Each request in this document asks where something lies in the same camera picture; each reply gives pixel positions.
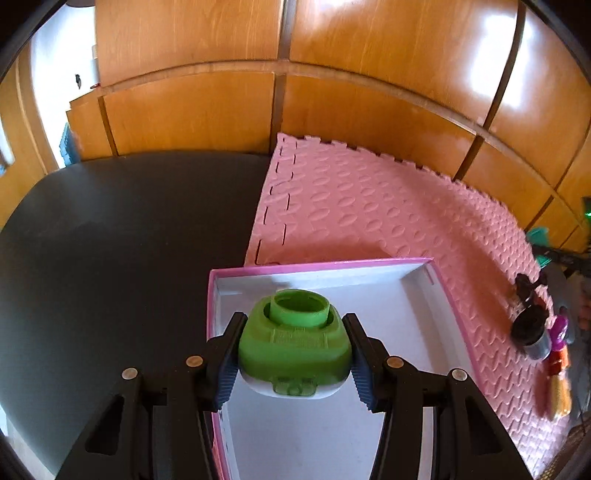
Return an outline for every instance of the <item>black table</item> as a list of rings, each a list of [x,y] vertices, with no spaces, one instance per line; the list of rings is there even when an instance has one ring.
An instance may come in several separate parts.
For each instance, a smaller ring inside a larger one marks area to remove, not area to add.
[[[244,262],[269,159],[167,152],[40,181],[0,232],[0,404],[57,472],[126,367],[205,342],[207,278]]]

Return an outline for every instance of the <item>white base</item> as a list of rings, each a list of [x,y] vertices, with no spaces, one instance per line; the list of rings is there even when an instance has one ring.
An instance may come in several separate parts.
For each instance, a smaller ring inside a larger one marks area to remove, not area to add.
[[[292,397],[291,395],[281,395],[276,393],[273,390],[273,384],[271,382],[265,382],[264,380],[259,380],[258,378],[251,377],[247,375],[242,370],[240,370],[240,375],[244,379],[244,381],[251,387],[255,392],[260,393],[266,397],[274,397],[274,398],[292,398],[293,400],[319,400],[320,398],[330,397],[333,393],[336,393],[347,381],[345,378],[342,382],[339,382],[335,385],[319,385],[316,387],[316,393],[309,397]]]

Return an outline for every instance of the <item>foam puzzle tile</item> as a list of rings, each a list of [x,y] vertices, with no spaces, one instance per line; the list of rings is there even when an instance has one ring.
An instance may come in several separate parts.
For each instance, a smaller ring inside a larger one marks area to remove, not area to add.
[[[532,474],[542,473],[568,418],[545,418],[544,365],[509,338],[515,275],[535,280],[540,272],[515,218],[496,200],[413,163],[279,134],[245,264],[385,257],[436,260],[466,326],[480,388]]]

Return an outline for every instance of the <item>cabinet door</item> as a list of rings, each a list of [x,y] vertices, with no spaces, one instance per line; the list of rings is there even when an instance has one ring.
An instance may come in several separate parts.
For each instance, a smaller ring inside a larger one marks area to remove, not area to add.
[[[0,229],[23,197],[57,164],[41,127],[31,86],[27,45],[0,83]]]

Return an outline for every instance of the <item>green plastic part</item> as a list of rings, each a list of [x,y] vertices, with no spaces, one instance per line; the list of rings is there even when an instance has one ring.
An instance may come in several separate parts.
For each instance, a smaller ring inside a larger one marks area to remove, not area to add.
[[[240,369],[277,394],[309,397],[349,376],[351,344],[329,301],[307,290],[283,290],[252,309],[238,345]]]
[[[525,238],[532,245],[541,245],[542,247],[550,246],[550,242],[548,241],[548,229],[544,226],[532,228],[525,234]],[[540,268],[544,268],[550,263],[550,259],[542,255],[537,255],[535,259],[540,265]]]

